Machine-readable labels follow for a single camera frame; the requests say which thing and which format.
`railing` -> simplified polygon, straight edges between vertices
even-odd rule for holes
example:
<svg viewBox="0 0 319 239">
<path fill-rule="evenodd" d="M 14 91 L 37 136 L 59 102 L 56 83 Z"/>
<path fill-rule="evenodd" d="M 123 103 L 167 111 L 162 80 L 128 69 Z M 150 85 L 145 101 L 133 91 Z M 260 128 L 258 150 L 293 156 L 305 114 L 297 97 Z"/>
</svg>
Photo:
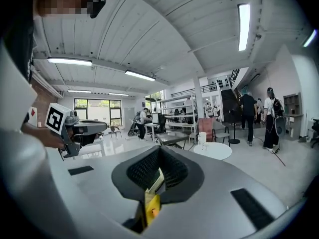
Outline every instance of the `railing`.
<svg viewBox="0 0 319 239">
<path fill-rule="evenodd" d="M 202 87 L 200 87 L 200 90 L 201 90 L 202 93 L 217 91 L 217 86 L 216 86 L 216 83 L 214 83 L 214 84 L 202 86 Z M 171 95 L 171 97 L 175 98 L 175 97 L 179 97 L 179 96 L 183 96 L 183 95 L 190 95 L 190 94 L 195 95 L 195 89 L 184 90 L 184 91 L 181 91 L 181 92 L 173 93 Z"/>
<path fill-rule="evenodd" d="M 238 76 L 238 74 L 239 74 L 239 71 L 240 71 L 240 68 L 233 70 L 233 72 L 231 73 L 231 76 L 230 76 L 230 78 L 229 78 L 229 80 L 230 80 L 230 87 L 232 87 L 232 86 L 234 85 L 234 83 L 235 83 L 235 81 L 236 81 L 236 78 L 237 78 L 237 76 Z"/>
</svg>

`gray table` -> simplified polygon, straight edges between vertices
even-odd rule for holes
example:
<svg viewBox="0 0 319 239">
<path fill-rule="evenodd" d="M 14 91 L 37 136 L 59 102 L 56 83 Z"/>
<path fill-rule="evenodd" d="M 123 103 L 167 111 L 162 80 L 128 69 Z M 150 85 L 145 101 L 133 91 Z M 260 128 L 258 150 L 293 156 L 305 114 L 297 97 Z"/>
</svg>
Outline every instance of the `gray table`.
<svg viewBox="0 0 319 239">
<path fill-rule="evenodd" d="M 180 149 L 184 149 L 186 140 L 189 139 L 189 135 L 183 132 L 175 132 L 175 135 L 168 135 L 168 133 L 159 133 L 156 135 L 161 145 L 174 146 Z M 184 141 L 184 146 L 180 146 L 177 143 Z"/>
</svg>

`headset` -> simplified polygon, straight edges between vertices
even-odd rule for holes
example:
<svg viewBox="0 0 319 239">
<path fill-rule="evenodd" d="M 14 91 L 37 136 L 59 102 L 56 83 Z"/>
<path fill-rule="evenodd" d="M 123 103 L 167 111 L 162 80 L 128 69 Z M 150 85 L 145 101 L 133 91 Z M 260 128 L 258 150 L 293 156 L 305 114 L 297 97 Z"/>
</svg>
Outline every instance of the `headset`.
<svg viewBox="0 0 319 239">
<path fill-rule="evenodd" d="M 89 0 L 92 4 L 88 6 L 88 12 L 90 13 L 91 18 L 96 18 L 96 16 L 100 13 L 102 8 L 104 7 L 106 0 Z"/>
</svg>

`yellow object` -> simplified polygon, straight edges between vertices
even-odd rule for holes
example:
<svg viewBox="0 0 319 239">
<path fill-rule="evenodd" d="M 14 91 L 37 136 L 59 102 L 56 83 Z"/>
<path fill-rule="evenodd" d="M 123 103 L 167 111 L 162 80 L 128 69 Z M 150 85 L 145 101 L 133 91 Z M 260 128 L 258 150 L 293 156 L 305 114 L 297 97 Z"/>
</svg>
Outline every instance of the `yellow object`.
<svg viewBox="0 0 319 239">
<path fill-rule="evenodd" d="M 153 219 L 158 215 L 160 211 L 160 196 L 155 195 L 153 199 L 146 206 L 146 221 L 148 226 L 152 223 Z"/>
</svg>

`shelf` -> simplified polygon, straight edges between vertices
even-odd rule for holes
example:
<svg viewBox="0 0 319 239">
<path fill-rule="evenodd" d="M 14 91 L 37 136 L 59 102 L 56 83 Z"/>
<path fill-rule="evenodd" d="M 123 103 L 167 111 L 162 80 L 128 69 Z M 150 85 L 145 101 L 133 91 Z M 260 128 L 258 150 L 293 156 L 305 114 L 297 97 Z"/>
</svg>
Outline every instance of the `shelf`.
<svg viewBox="0 0 319 239">
<path fill-rule="evenodd" d="M 183 117 L 193 117 L 193 115 L 191 114 L 188 114 L 188 115 L 165 115 L 166 117 L 169 117 L 169 118 L 183 118 Z"/>
<path fill-rule="evenodd" d="M 174 110 L 174 109 L 183 108 L 183 107 L 192 107 L 192 105 L 191 106 L 175 106 L 175 107 L 170 107 L 170 108 L 161 108 L 160 110 L 169 110 L 169 109 Z"/>
<path fill-rule="evenodd" d="M 194 127 L 195 126 L 195 124 L 177 123 L 177 122 L 167 122 L 166 125 L 180 126 L 180 127 Z"/>
<path fill-rule="evenodd" d="M 161 101 L 159 101 L 159 103 L 166 103 L 166 102 L 171 102 L 171 101 L 175 101 L 175 100 L 179 100 L 179 99 L 185 99 L 185 98 L 190 98 L 190 97 L 195 97 L 195 95 L 183 95 L 183 96 L 179 96 L 179 97 L 174 97 L 174 98 L 170 98 L 170 99 L 161 100 Z"/>
</svg>

